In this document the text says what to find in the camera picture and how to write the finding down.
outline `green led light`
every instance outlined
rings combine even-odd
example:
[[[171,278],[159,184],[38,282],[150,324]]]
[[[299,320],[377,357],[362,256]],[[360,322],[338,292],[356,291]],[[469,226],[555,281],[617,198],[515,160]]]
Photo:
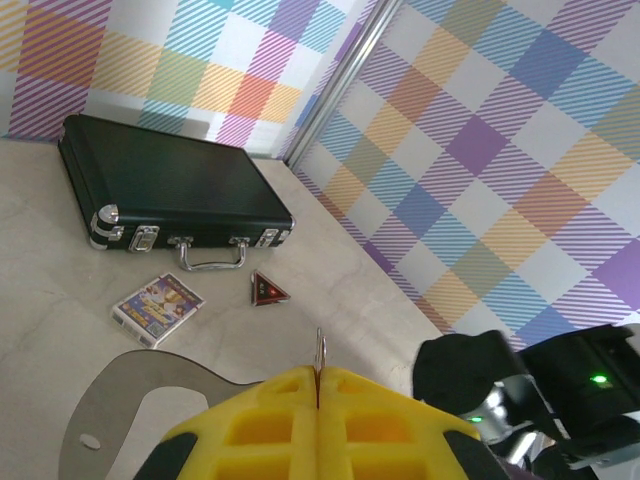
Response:
[[[591,381],[595,383],[607,383],[609,379],[604,375],[594,375],[591,377]]]

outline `metal plate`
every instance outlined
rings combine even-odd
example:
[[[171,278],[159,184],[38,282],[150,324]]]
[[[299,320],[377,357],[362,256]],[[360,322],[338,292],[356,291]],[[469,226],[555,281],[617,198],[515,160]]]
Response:
[[[144,397],[161,387],[183,387],[202,393],[217,405],[257,385],[240,385],[188,358],[157,350],[136,350],[114,359],[80,399],[62,442],[59,480],[104,479],[124,444]],[[80,442],[81,435],[99,441],[99,449]]]

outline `hole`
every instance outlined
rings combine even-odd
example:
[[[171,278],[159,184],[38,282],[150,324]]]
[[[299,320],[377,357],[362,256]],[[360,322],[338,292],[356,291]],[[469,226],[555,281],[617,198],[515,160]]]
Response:
[[[300,385],[298,384],[298,382],[295,380],[291,380],[289,383],[286,383],[279,387],[276,390],[276,393],[293,393],[297,392],[298,390],[300,390]]]
[[[338,392],[355,394],[355,393],[362,393],[363,390],[358,385],[354,385],[351,382],[347,382],[346,380],[342,380],[338,384]]]
[[[388,460],[354,458],[351,461],[353,480],[427,480],[424,463],[419,460]]]
[[[218,480],[288,480],[288,457],[243,457],[235,462],[223,461],[218,467]]]
[[[409,427],[397,415],[388,413],[358,414],[347,418],[347,441],[352,443],[407,443]]]
[[[254,410],[239,414],[227,436],[227,445],[291,443],[293,416],[287,412]]]
[[[94,452],[100,450],[100,447],[102,446],[100,445],[100,440],[88,433],[81,434],[78,440],[80,440],[83,447],[93,450]]]

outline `plaid wall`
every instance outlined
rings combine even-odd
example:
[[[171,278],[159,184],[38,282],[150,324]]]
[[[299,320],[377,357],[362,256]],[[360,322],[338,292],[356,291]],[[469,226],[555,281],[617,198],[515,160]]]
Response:
[[[0,0],[0,135],[51,141],[84,111],[171,133],[199,121],[268,153],[363,4]]]
[[[409,0],[299,171],[443,332],[638,315],[640,5]]]

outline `metal pole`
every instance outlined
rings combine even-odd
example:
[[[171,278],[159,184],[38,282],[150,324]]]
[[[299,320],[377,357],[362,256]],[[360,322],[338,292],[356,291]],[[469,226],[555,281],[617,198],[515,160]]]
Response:
[[[349,85],[357,78],[403,3],[404,0],[379,0],[374,7],[287,149],[284,161],[291,170],[296,171],[300,166],[307,149],[326,125]]]

